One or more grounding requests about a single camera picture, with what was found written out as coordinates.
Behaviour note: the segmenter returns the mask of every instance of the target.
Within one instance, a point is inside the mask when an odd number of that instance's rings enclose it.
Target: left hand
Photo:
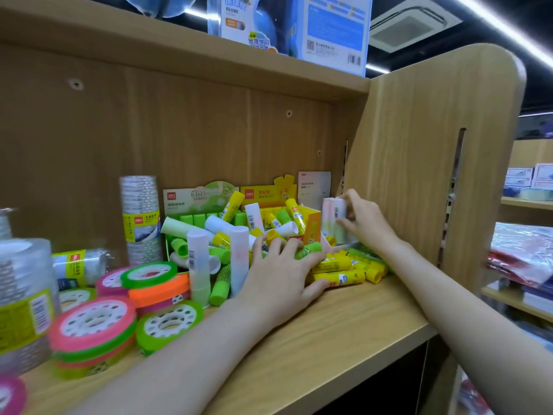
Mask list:
[[[309,270],[326,258],[323,252],[310,253],[297,261],[294,255],[304,247],[303,243],[292,238],[281,252],[283,240],[276,238],[263,258],[261,245],[266,238],[265,235],[256,239],[252,267],[234,300],[256,312],[270,330],[306,308],[321,295],[329,282],[320,279],[305,287]]]

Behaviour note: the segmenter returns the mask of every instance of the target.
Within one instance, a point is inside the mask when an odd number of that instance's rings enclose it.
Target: shelf board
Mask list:
[[[0,0],[0,41],[320,101],[370,80],[90,0]]]
[[[499,290],[498,284],[498,281],[495,281],[488,286],[482,287],[480,292],[486,297],[501,301],[501,303],[515,307],[523,312],[532,314],[540,319],[553,323],[553,314],[537,309],[536,307],[530,306],[523,302],[522,298],[524,293],[520,288],[509,286]]]
[[[515,207],[525,207],[525,208],[538,208],[541,210],[553,210],[553,201],[529,201],[520,198],[510,198],[504,196],[501,198],[501,203],[503,205],[512,205]]]
[[[397,277],[327,291],[252,349],[204,414],[314,413],[435,334]],[[48,361],[22,376],[25,415],[63,413],[142,360],[136,351],[75,381],[55,378]]]

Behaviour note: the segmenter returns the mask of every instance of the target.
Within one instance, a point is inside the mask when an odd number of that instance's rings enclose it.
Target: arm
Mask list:
[[[280,252],[282,243],[275,239],[263,259],[265,238],[259,237],[253,247],[252,268],[235,299],[70,413],[200,414],[246,353],[328,286],[320,280],[304,288],[308,271],[324,253],[296,261],[301,242],[291,239]]]
[[[340,223],[394,268],[492,411],[550,414],[553,355],[399,240],[378,205],[354,190],[345,198]]]

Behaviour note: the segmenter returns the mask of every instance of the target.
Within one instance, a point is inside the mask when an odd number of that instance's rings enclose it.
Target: pink tape roll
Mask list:
[[[154,313],[154,312],[157,312],[158,310],[171,307],[172,305],[180,303],[183,300],[187,300],[189,297],[190,297],[190,290],[186,290],[184,293],[176,295],[175,297],[170,298],[168,300],[163,300],[163,301],[160,301],[159,303],[155,303],[150,306],[137,308],[137,315],[139,318],[141,318],[145,314]]]
[[[26,401],[27,391],[20,379],[0,377],[0,413],[2,415],[19,415]]]
[[[130,344],[136,341],[136,336],[133,334],[128,340],[126,340],[123,344],[115,348],[113,351],[108,352],[105,355],[102,355],[101,357],[94,358],[92,360],[83,361],[81,363],[64,363],[63,361],[56,361],[56,365],[61,369],[83,369],[86,367],[90,367],[96,364],[101,364],[104,361],[109,360],[111,357],[113,357],[115,354],[121,352],[123,349],[128,347]]]
[[[96,281],[96,294],[98,297],[107,295],[124,295],[128,297],[129,291],[121,285],[121,274],[134,267],[125,267],[110,271]]]
[[[136,308],[127,297],[87,301],[59,316],[48,338],[53,350],[78,352],[94,348],[122,334],[134,322]]]

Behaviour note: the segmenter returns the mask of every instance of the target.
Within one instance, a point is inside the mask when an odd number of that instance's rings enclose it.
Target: right hand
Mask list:
[[[376,203],[361,199],[354,189],[349,189],[342,198],[347,202],[347,219],[337,221],[357,240],[378,254],[399,241]]]

